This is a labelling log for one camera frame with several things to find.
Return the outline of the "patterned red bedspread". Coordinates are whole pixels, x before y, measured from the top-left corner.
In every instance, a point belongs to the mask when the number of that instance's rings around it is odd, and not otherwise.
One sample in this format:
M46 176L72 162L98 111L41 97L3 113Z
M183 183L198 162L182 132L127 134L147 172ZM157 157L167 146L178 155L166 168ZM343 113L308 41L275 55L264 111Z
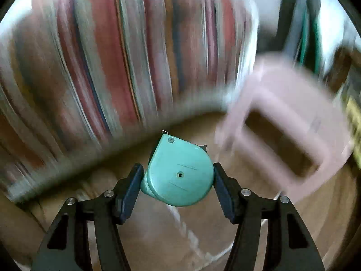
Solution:
M225 111L254 0L15 0L1 20L1 190L14 202L162 127Z

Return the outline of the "pink plastic stool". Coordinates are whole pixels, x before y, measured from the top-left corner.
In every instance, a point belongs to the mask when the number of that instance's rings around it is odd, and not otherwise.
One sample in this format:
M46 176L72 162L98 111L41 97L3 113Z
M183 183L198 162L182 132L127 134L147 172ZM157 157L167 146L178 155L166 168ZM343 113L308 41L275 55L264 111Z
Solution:
M259 113L294 143L315 170L296 175L273 147L246 125L252 113ZM293 202L320 188L352 152L351 132L341 104L311 72L279 53L256 59L238 99L217 127L215 142L224 149L239 149Z

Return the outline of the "teal tape measure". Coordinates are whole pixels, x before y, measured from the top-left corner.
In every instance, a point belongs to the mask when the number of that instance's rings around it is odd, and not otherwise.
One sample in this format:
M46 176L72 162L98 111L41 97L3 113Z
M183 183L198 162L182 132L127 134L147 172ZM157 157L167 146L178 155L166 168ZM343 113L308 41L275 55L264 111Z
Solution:
M164 133L150 155L141 191L165 204L186 207L209 193L213 179L213 163L206 145Z

